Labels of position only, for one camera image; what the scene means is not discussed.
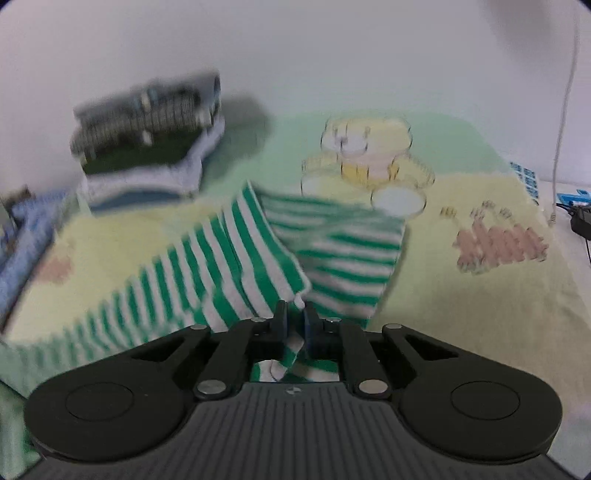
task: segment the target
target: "cartoon print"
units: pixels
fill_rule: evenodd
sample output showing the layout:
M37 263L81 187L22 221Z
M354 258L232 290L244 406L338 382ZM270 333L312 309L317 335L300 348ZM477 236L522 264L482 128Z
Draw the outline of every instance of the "cartoon print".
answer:
M322 153L302 162L302 195L322 194L331 182L347 192L347 201L370 203L394 216L417 215L435 175L410 154L411 143L410 126L400 119L328 120Z
M488 212L495 221L489 229L483 221ZM525 229L514 221L510 210L501 209L497 213L495 204L490 201L483 202L482 207L470 213L473 219L471 230L461 226L457 220L457 210L453 207L442 208L441 216L453 220L458 226L459 231L452 246L460 250L457 266L464 272L482 273L500 265L546 259L548 245L544 239L533 228ZM503 221L509 222L511 228L500 225Z
M63 285L74 271L72 254L74 242L55 247L48 256L42 260L35 273L35 281Z

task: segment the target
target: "bed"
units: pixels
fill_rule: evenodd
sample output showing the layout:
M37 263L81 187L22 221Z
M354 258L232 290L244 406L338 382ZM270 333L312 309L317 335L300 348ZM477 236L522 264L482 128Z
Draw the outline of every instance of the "bed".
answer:
M405 217L402 257L368 329L396 321L542 378L564 409L551 456L576 475L591 469L573 450L591 437L584 423L591 408L589 313L524 184L475 129L444 115L318 113L229 128L196 198L96 217L82 204L26 286L2 335L4 348L29 348L72 327L140 265L217 212L246 179L269 191ZM493 259L475 252L479 235L491 248L520 236L531 248ZM34 381L11 381L9 368L0 364L0 380L27 395ZM299 373L322 380L318 372ZM0 473L10 477L35 456L26 447L15 453L14 445L27 444L22 400L8 390L0 395L0 421L11 425L2 441L13 445Z

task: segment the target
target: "green towel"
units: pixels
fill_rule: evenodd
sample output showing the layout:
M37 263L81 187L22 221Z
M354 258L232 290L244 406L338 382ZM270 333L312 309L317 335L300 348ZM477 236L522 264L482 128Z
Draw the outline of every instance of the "green towel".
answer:
M297 309L309 300L321 316L365 327L400 257L403 234L403 220L374 210L268 194L248 183L217 216L62 335L26 346L0 344L0 380L28 396L47 378L194 323L221 332L242 319L271 317L279 299ZM284 358L261 362L251 378L338 379L335 364L306 359L302 345L290 332ZM13 438L23 436L20 429ZM3 463L0 458L0 473Z

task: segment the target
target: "white cable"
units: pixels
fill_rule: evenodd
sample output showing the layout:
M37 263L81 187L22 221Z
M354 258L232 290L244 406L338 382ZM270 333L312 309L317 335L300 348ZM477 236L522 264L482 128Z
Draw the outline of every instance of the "white cable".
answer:
M570 63L569 81L564 91L562 102L562 111L560 113L560 127L558 128L558 138L556 140L556 152L554 153L554 167L552 169L552 214L550 215L550 224L556 223L556 172L558 170L558 159L562 148L562 139L564 136L564 126L566 124L566 113L569 109L570 91L573 88L574 73L577 69L579 59L579 12L577 0L573 0L573 58Z

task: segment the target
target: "metal pin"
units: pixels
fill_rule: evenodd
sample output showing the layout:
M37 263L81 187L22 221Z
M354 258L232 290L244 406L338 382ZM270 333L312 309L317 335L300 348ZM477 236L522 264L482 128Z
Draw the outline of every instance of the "metal pin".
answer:
M371 378L363 380L357 388L366 395L379 395L388 389L388 384L377 378Z
M218 395L226 389L226 384L221 380L203 380L197 385L203 395Z

